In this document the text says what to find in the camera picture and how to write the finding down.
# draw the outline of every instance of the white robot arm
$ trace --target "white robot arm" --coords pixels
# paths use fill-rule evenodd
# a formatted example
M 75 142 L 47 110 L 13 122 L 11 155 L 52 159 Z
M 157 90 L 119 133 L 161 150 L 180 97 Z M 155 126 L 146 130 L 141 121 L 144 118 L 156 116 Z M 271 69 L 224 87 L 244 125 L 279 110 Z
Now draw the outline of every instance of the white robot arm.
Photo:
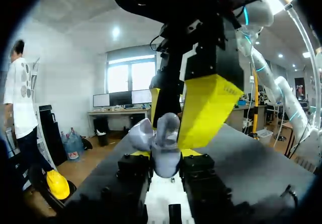
M 273 24 L 273 14 L 266 0 L 256 1 L 246 5 L 243 9 L 234 11 L 235 15 L 243 10 L 238 18 L 242 27 L 236 31 L 238 49 L 248 57 L 258 78 L 265 86 L 269 100 L 272 103 L 283 102 L 285 112 L 293 126 L 295 136 L 296 155 L 305 158 L 315 166 L 321 162 L 319 129 L 313 127 L 300 105 L 293 95 L 290 85 L 284 77 L 274 79 L 271 69 L 268 67 L 262 54 L 254 48 L 254 42 L 258 38 L 263 26 Z

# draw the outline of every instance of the ceiling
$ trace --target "ceiling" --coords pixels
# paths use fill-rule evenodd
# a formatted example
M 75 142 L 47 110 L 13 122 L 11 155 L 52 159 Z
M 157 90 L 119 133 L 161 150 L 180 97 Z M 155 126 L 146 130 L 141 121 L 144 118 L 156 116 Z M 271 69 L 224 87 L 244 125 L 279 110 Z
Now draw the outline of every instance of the ceiling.
M 305 17 L 297 3 L 293 2 L 293 5 L 316 48 L 316 39 Z M 31 16 L 94 53 L 149 44 L 162 26 L 159 22 L 122 10 L 114 0 L 40 0 Z M 117 38 L 113 36 L 115 28 L 119 30 Z M 259 42 L 256 48 L 265 59 L 287 70 L 294 70 L 293 64 L 298 70 L 310 66 L 309 59 L 302 56 L 307 50 L 301 35 L 285 11 L 275 15 L 274 24 L 261 32 Z M 283 54 L 283 58 L 279 58 L 278 54 Z

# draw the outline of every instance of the computer monitor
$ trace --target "computer monitor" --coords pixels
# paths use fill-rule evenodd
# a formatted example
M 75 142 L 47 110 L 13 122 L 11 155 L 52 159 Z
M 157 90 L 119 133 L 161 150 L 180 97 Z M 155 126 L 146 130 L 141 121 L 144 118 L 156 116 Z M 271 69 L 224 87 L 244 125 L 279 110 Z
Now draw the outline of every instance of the computer monitor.
M 93 107 L 108 107 L 108 106 L 110 106 L 109 94 L 93 95 Z
M 110 93 L 110 106 L 132 104 L 132 92 Z
M 132 91 L 132 104 L 151 103 L 152 96 L 150 90 Z

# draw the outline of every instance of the wooden floor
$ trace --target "wooden floor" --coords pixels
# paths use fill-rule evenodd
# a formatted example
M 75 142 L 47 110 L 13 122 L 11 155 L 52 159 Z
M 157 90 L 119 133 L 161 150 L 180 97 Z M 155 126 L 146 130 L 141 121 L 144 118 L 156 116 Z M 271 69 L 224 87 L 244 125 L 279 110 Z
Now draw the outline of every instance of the wooden floor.
M 268 125 L 267 129 L 273 131 L 275 135 L 278 129 L 274 125 Z M 290 138 L 291 130 L 283 128 L 281 135 L 286 137 L 286 141 L 277 141 L 275 151 L 282 154 L 285 153 L 288 140 Z M 58 171 L 68 180 L 72 181 L 78 187 L 82 181 L 90 174 L 90 172 L 113 150 L 115 145 L 121 140 L 120 138 L 112 138 L 109 140 L 109 145 L 101 147 L 98 145 L 96 137 L 88 139 L 93 145 L 92 150 L 85 151 L 79 162 L 66 161 L 58 166 Z M 269 147 L 273 147 L 275 139 L 272 137 Z M 32 190 L 32 188 L 25 192 L 26 202 L 42 216 L 55 216 L 55 211 L 52 210 L 47 202 L 42 198 L 39 192 Z
M 91 171 L 108 156 L 120 140 L 121 138 L 109 138 L 109 145 L 101 147 L 98 145 L 97 137 L 88 138 L 88 141 L 93 145 L 93 149 L 85 151 L 79 162 L 65 161 L 57 167 L 57 170 L 78 187 Z M 25 191 L 25 201 L 39 217 L 56 215 L 56 212 L 49 207 L 40 193 L 34 191 L 32 187 Z

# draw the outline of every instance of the dark pants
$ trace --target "dark pants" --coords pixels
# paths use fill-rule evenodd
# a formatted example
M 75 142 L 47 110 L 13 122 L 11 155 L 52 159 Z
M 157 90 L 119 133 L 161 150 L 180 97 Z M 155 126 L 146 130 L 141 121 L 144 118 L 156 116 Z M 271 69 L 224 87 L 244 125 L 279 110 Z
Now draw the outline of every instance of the dark pants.
M 32 132 L 28 135 L 18 138 L 17 142 L 28 168 L 31 165 L 37 164 L 40 165 L 46 172 L 53 170 L 51 165 L 39 152 L 37 147 L 37 127 L 35 127 L 34 130 L 32 130 Z

